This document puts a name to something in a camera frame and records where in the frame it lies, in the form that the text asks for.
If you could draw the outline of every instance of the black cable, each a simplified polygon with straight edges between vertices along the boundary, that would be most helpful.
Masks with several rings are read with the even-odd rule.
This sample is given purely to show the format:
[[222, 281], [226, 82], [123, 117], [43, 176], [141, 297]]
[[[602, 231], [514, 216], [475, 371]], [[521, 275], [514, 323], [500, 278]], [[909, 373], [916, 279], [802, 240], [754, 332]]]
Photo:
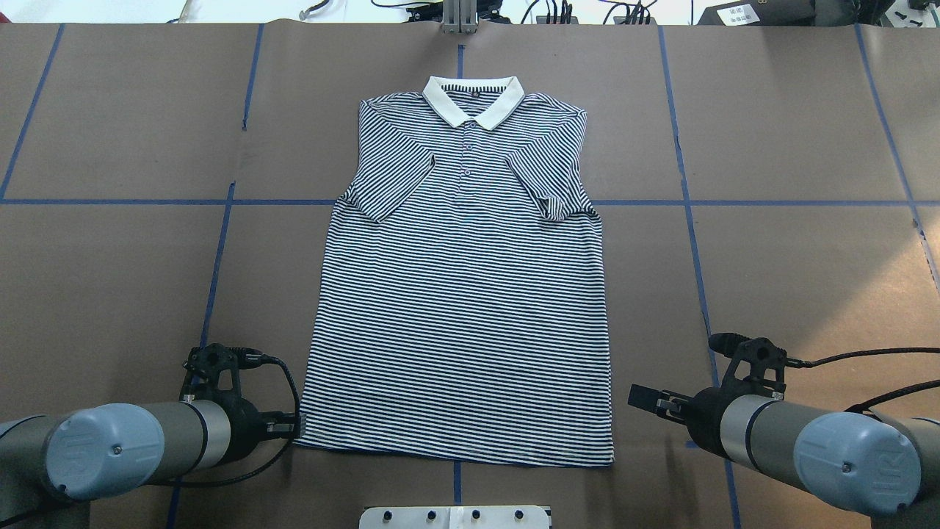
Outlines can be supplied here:
[[[297, 386], [296, 384], [294, 384], [293, 377], [290, 375], [290, 370], [288, 369], [288, 365], [286, 363], [284, 363], [282, 360], [278, 358], [269, 357], [267, 355], [264, 355], [264, 358], [270, 363], [275, 363], [280, 366], [281, 371], [284, 372], [284, 377], [288, 380], [288, 384], [290, 385], [290, 392], [293, 394], [293, 399], [294, 399], [294, 431], [293, 433], [294, 433], [294, 438], [296, 439], [300, 437], [301, 435], [300, 395], [297, 393]], [[267, 463], [264, 463], [260, 467], [257, 467], [255, 470], [251, 471], [250, 473], [244, 473], [237, 477], [223, 479], [221, 481], [185, 481], [185, 482], [161, 481], [158, 483], [151, 483], [151, 485], [158, 485], [160, 487], [181, 487], [184, 489], [207, 489], [210, 487], [224, 487], [226, 485], [233, 485], [235, 483], [239, 483], [246, 479], [255, 477], [256, 475], [268, 470], [271, 467], [271, 465], [274, 465], [281, 458], [281, 456], [283, 456], [284, 453], [287, 452], [292, 442], [293, 442], [293, 439], [288, 439], [287, 442], [284, 443], [284, 446], [282, 446], [281, 449], [277, 451], [277, 454], [274, 454], [274, 456], [270, 460], [268, 460]]]
[[532, 12], [532, 8], [534, 8], [535, 5], [538, 4], [539, 2], [541, 2], [541, 0], [535, 0], [535, 2], [532, 2], [531, 4], [529, 4], [528, 9], [525, 10], [525, 15], [523, 15], [523, 19], [519, 21], [519, 24], [525, 24], [525, 19], [528, 18], [528, 14]]
[[375, 0], [369, 0], [369, 2], [371, 2], [372, 5], [375, 6], [376, 8], [405, 8], [407, 6], [429, 6], [431, 4], [437, 4], [437, 2], [407, 2], [405, 4], [383, 5], [383, 4], [376, 4]]
[[940, 354], [940, 347], [891, 347], [888, 349], [866, 349], [863, 351], [853, 351], [851, 353], [842, 353], [824, 359], [806, 361], [798, 359], [787, 359], [787, 367], [803, 369], [824, 365], [833, 361], [840, 361], [856, 357], [871, 357], [875, 355], [896, 355], [900, 353], [933, 353]]
[[637, 2], [633, 12], [630, 11], [630, 8], [627, 8], [627, 18], [623, 19], [621, 24], [640, 24], [643, 21], [643, 13], [645, 12], [646, 8], [643, 7], [643, 4]]
[[610, 18], [611, 13], [614, 12], [614, 9], [619, 8], [620, 6], [625, 6], [627, 8], [627, 14], [628, 15], [630, 14], [630, 4], [625, 4], [623, 2], [606, 2], [605, 0], [601, 0], [601, 1], [604, 2], [605, 4], [613, 4], [610, 10], [607, 11], [607, 15], [603, 17], [603, 22], [601, 22], [601, 25], [607, 24], [607, 19]]
[[879, 404], [883, 404], [889, 400], [894, 400], [896, 398], [900, 398], [905, 395], [909, 395], [911, 393], [922, 392], [924, 390], [931, 390], [933, 388], [940, 388], [940, 379], [931, 380], [929, 382], [920, 382], [919, 384], [912, 384], [910, 386], [907, 386], [906, 388], [901, 388], [893, 392], [888, 392], [883, 395], [878, 395], [874, 398], [870, 398], [869, 400], [865, 402], [856, 404], [854, 406], [850, 406], [846, 409], [846, 411], [850, 413], [861, 413], [863, 411], [870, 411], [870, 408], [872, 406], [878, 406]]
[[44, 512], [51, 512], [51, 511], [54, 511], [63, 507], [67, 507], [67, 506], [69, 506], [69, 504], [62, 504], [55, 500], [43, 500], [42, 502], [39, 503], [39, 506], [36, 507], [35, 509], [21, 512], [20, 514], [16, 516], [7, 518], [6, 520], [0, 520], [0, 527], [9, 527], [10, 525], [14, 523], [19, 523], [23, 520], [28, 520]]
[[319, 4], [317, 4], [316, 6], [310, 6], [309, 8], [305, 9], [305, 10], [303, 11], [303, 13], [304, 13], [304, 19], [306, 19], [306, 17], [310, 16], [311, 14], [313, 14], [314, 11], [317, 11], [317, 10], [320, 10], [320, 9], [325, 8], [326, 5], [329, 4], [329, 3], [330, 3], [330, 0], [322, 0], [322, 1], [321, 1]]
[[6, 520], [0, 521], [0, 527], [9, 527], [10, 525], [17, 523], [19, 521], [33, 518], [34, 516], [38, 515], [40, 512], [42, 512], [42, 507], [37, 507], [33, 510], [27, 510], [26, 512], [22, 512], [14, 517], [7, 518]]

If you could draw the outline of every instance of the short sleeve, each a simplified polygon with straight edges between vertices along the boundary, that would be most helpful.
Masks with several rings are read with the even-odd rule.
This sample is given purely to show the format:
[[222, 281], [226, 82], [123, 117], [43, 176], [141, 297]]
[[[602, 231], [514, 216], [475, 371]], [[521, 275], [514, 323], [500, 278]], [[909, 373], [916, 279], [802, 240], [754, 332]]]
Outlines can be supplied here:
[[363, 101], [359, 105], [359, 166], [340, 199], [382, 222], [433, 168], [432, 153]]
[[579, 169], [585, 122], [585, 112], [578, 112], [506, 158], [543, 218], [560, 221], [595, 213]]

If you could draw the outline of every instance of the robotic arm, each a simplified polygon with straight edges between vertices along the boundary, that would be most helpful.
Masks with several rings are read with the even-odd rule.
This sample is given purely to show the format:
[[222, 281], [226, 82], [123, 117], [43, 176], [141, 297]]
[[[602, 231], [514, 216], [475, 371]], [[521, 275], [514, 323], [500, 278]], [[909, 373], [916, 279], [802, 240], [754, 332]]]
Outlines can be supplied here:
[[[940, 527], [940, 422], [791, 404], [784, 369], [811, 362], [739, 334], [714, 334], [709, 347], [731, 358], [719, 387], [689, 397], [634, 384], [628, 404], [684, 425], [717, 456], [872, 517], [872, 527]], [[750, 372], [737, 378], [742, 362]]]
[[[292, 413], [259, 412], [242, 397], [239, 373], [269, 363], [284, 370]], [[183, 367], [179, 402], [106, 404], [0, 424], [0, 527], [34, 515], [41, 515], [43, 527], [88, 527], [90, 500], [242, 459], [261, 441], [289, 444], [302, 431], [297, 390], [283, 361], [212, 344], [194, 348]], [[226, 373], [232, 387], [222, 390]], [[236, 483], [283, 452], [255, 473], [197, 484]]]

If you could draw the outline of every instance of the blue tape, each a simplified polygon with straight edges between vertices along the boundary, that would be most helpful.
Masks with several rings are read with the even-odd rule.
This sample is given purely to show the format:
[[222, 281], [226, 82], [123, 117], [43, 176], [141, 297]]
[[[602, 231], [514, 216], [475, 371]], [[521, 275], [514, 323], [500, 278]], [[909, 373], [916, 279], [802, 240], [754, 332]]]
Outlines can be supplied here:
[[904, 200], [690, 200], [693, 206], [906, 206]]
[[43, 206], [221, 206], [225, 205], [226, 201], [221, 199], [2, 199], [0, 204]]
[[248, 130], [248, 110], [251, 109], [251, 94], [255, 90], [255, 73], [258, 72], [258, 56], [261, 53], [261, 37], [264, 35], [264, 24], [258, 24], [258, 35], [255, 37], [255, 54], [251, 59], [251, 73], [248, 74], [248, 90], [244, 94], [244, 115], [242, 116], [242, 130]]
[[457, 44], [457, 78], [463, 79], [463, 48], [465, 44]]
[[869, 64], [869, 53], [865, 47], [865, 39], [862, 37], [862, 26], [855, 25], [855, 38], [858, 40], [858, 51], [862, 55], [862, 65], [865, 67], [865, 76], [869, 79], [869, 88], [871, 88], [871, 98], [875, 102], [875, 109], [878, 111], [878, 119], [881, 120], [882, 128], [885, 130], [887, 146], [891, 149], [891, 157], [894, 158], [894, 166], [898, 170], [898, 178], [901, 179], [901, 187], [904, 188], [904, 197], [907, 198], [907, 204], [911, 208], [911, 215], [914, 216], [914, 222], [917, 224], [917, 235], [920, 238], [920, 245], [927, 257], [927, 266], [931, 270], [933, 279], [933, 288], [940, 294], [940, 283], [937, 282], [937, 264], [933, 258], [930, 242], [927, 241], [927, 234], [924, 233], [924, 224], [920, 221], [920, 212], [917, 210], [917, 203], [914, 201], [914, 194], [911, 192], [911, 186], [907, 182], [907, 174], [904, 172], [904, 164], [901, 163], [901, 156], [898, 155], [898, 147], [894, 142], [894, 135], [891, 134], [891, 127], [887, 124], [885, 109], [881, 104], [881, 96], [878, 95], [878, 88], [875, 86], [875, 78], [871, 75], [871, 65]]
[[[226, 236], [228, 234], [228, 218], [232, 212], [232, 202], [235, 197], [235, 183], [228, 185], [228, 196], [224, 204], [226, 211], [222, 215], [222, 229], [219, 230], [219, 244], [215, 248], [215, 263], [212, 265], [212, 279], [209, 283], [209, 297], [206, 300], [206, 315], [202, 320], [202, 332], [199, 336], [199, 346], [205, 347], [209, 341], [209, 323], [212, 320], [212, 308], [215, 306], [215, 289], [219, 283], [219, 268], [222, 265], [222, 252], [226, 247]], [[182, 483], [182, 477], [176, 479], [176, 483]], [[173, 488], [173, 495], [170, 497], [169, 511], [166, 513], [166, 529], [176, 527], [177, 512], [180, 510], [180, 487]]]
[[463, 484], [461, 463], [454, 461], [454, 505], [463, 505]]
[[219, 283], [219, 268], [222, 265], [222, 252], [226, 247], [228, 234], [228, 218], [232, 213], [232, 202], [235, 197], [235, 183], [228, 185], [226, 198], [226, 211], [222, 215], [222, 229], [219, 231], [219, 245], [215, 249], [215, 264], [212, 266], [212, 281], [209, 283], [209, 298], [206, 301], [206, 315], [202, 320], [202, 334], [199, 336], [199, 346], [205, 347], [209, 341], [209, 323], [212, 320], [212, 308], [215, 306], [215, 287]]
[[237, 199], [237, 206], [332, 206], [333, 199]]
[[[463, 79], [463, 49], [464, 44], [457, 44], [457, 78]], [[463, 505], [463, 489], [461, 478], [461, 463], [454, 461], [454, 505]]]
[[[689, 244], [692, 248], [692, 265], [696, 271], [696, 284], [698, 287], [698, 306], [701, 309], [702, 318], [705, 322], [705, 332], [712, 334], [712, 322], [708, 315], [708, 300], [705, 297], [705, 281], [702, 279], [701, 261], [698, 258], [698, 240], [696, 238], [695, 221], [692, 218], [692, 199], [689, 196], [689, 185], [685, 178], [685, 159], [682, 156], [682, 145], [679, 142], [679, 120], [676, 116], [676, 103], [672, 93], [672, 79], [669, 76], [669, 57], [666, 53], [666, 33], [660, 25], [659, 30], [659, 48], [663, 56], [663, 77], [666, 80], [666, 99], [669, 103], [669, 117], [672, 121], [673, 143], [676, 148], [676, 163], [679, 166], [679, 174], [682, 182], [682, 200], [685, 207], [685, 223], [689, 231]], [[712, 384], [718, 385], [718, 367], [715, 363], [714, 353], [709, 351], [709, 360], [712, 364]], [[738, 491], [734, 484], [734, 472], [731, 469], [731, 463], [725, 460], [725, 480], [728, 482], [728, 500], [731, 507], [731, 520], [734, 529], [741, 529], [741, 512], [738, 507]]]
[[595, 206], [681, 206], [682, 200], [592, 200]]
[[55, 32], [53, 47], [49, 50], [49, 56], [46, 58], [46, 66], [42, 69], [42, 75], [39, 76], [39, 83], [36, 85], [36, 91], [33, 93], [33, 101], [29, 104], [29, 110], [26, 111], [26, 118], [23, 120], [23, 126], [20, 127], [20, 135], [16, 138], [16, 146], [13, 147], [13, 154], [7, 164], [7, 172], [4, 174], [3, 182], [0, 184], [0, 199], [7, 194], [9, 181], [13, 178], [13, 170], [16, 168], [16, 160], [20, 157], [20, 149], [23, 148], [23, 142], [26, 140], [26, 131], [29, 130], [29, 123], [33, 120], [33, 113], [36, 112], [36, 105], [39, 103], [39, 96], [42, 95], [42, 88], [46, 86], [46, 78], [49, 77], [49, 70], [53, 67], [55, 52], [58, 51], [58, 44], [62, 41], [62, 32], [65, 31], [65, 25], [60, 24], [58, 31]]

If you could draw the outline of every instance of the white collar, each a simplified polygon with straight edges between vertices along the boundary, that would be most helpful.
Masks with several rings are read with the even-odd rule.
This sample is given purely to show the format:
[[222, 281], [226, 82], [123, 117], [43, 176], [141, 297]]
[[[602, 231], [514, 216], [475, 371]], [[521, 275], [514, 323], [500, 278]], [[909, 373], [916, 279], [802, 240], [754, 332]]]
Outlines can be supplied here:
[[[489, 108], [471, 118], [444, 92], [444, 87], [458, 86], [463, 88], [493, 88], [503, 89], [496, 101]], [[445, 77], [432, 77], [424, 87], [424, 99], [427, 100], [434, 112], [450, 126], [457, 128], [467, 121], [476, 121], [479, 126], [492, 131], [512, 114], [512, 111], [522, 102], [525, 92], [519, 80], [515, 77], [502, 79], [446, 79]]]

